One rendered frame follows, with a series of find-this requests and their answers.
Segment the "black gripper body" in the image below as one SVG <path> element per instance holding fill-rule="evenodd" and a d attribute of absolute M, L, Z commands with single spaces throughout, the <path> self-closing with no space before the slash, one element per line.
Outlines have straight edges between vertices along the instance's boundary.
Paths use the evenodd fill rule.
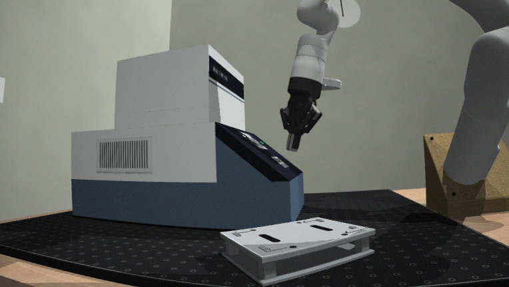
<path fill-rule="evenodd" d="M 302 103 L 302 108 L 299 116 L 299 120 L 304 120 L 307 116 L 307 112 L 310 112 L 312 102 L 316 106 L 316 100 L 320 98 L 322 89 L 322 83 L 313 79 L 304 77 L 291 77 L 288 84 L 288 93 L 290 94 L 289 103 L 292 101 L 296 103 L 299 101 Z"/>

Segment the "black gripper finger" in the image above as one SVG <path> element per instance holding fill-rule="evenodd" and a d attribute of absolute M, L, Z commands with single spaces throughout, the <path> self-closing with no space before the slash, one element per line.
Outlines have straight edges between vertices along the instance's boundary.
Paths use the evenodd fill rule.
<path fill-rule="evenodd" d="M 299 120 L 300 112 L 302 108 L 302 103 L 297 102 L 296 111 L 294 114 L 293 122 L 294 126 L 292 128 L 292 133 L 290 136 L 290 142 L 288 146 L 288 150 L 296 152 L 299 148 L 300 138 L 304 133 L 309 133 L 313 126 L 318 122 L 318 120 L 322 116 L 322 112 L 318 111 L 312 102 L 312 106 L 310 108 L 310 112 L 307 112 L 307 116 L 303 121 Z M 299 125 L 300 124 L 300 125 Z M 307 127 L 305 127 L 308 125 Z"/>
<path fill-rule="evenodd" d="M 290 102 L 289 107 L 287 106 L 285 109 L 283 109 L 283 108 L 280 109 L 280 115 L 281 115 L 283 127 L 284 127 L 284 129 L 286 129 L 289 132 L 288 140 L 287 140 L 287 144 L 286 144 L 287 150 L 288 150 L 288 146 L 289 146 L 289 142 L 290 142 L 290 136 L 291 136 L 291 134 L 293 134 L 292 128 L 294 126 L 294 122 L 293 122 L 294 107 L 295 107 L 295 103 Z"/>

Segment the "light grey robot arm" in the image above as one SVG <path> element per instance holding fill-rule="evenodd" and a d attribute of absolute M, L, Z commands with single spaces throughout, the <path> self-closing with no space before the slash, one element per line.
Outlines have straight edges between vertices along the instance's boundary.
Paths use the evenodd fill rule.
<path fill-rule="evenodd" d="M 322 91 L 341 88 L 340 80 L 324 78 L 327 49 L 340 22 L 338 11 L 325 1 L 302 0 L 298 6 L 298 20 L 316 34 L 300 37 L 290 74 L 322 83 Z M 485 32 L 470 52 L 465 99 L 444 161 L 452 180 L 475 184 L 487 177 L 509 121 L 509 0 L 449 1 Z"/>

